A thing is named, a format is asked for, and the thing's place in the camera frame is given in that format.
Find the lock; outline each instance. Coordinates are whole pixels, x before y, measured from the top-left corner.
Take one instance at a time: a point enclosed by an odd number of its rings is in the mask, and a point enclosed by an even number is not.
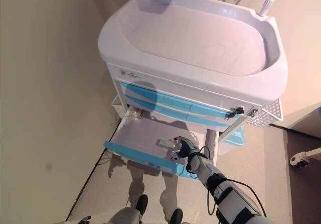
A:
[[[233,118],[235,115],[242,115],[244,114],[244,107],[243,106],[238,106],[237,108],[234,109],[232,113],[229,113],[226,118],[229,120],[230,118]]]

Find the robotic arm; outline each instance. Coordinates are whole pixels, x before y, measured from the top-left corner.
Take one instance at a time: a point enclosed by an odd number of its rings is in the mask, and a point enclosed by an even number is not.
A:
[[[178,158],[188,158],[186,170],[198,179],[214,197],[216,216],[221,224],[273,224],[261,215],[253,200],[228,180],[197,146],[185,137],[176,137],[182,147]]]

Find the beige wall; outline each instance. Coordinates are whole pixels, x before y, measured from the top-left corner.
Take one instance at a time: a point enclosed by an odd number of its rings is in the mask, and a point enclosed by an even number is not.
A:
[[[242,0],[239,5],[258,12],[263,2]],[[283,122],[277,122],[284,127],[291,128],[320,106],[320,5],[321,0],[275,0],[269,12],[276,17],[288,60],[288,85],[281,98],[285,117]]]
[[[115,92],[97,37],[125,1],[2,0],[2,223],[54,223],[68,214],[115,128]],[[259,10],[263,1],[240,5]],[[289,62],[286,126],[321,99],[320,1],[276,0],[270,12]]]
[[[93,0],[2,0],[1,20],[1,222],[63,221],[116,126],[105,19]]]

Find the small object in drawer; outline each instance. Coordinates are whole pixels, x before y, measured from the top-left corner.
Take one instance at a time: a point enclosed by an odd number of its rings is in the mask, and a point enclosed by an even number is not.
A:
[[[144,110],[143,109],[137,109],[135,112],[135,117],[138,119],[142,119],[144,117]]]
[[[158,147],[161,147],[161,148],[164,148],[167,150],[173,150],[175,147],[174,142],[172,140],[167,140],[167,139],[163,139],[163,138],[158,139],[156,141],[156,145]]]

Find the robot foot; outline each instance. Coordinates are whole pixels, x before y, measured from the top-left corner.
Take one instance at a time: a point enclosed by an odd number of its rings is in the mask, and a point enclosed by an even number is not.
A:
[[[143,194],[141,197],[138,199],[136,209],[140,212],[141,215],[144,215],[146,208],[148,204],[148,197],[147,195]]]
[[[180,208],[174,210],[169,224],[181,224],[183,219],[183,212]]]

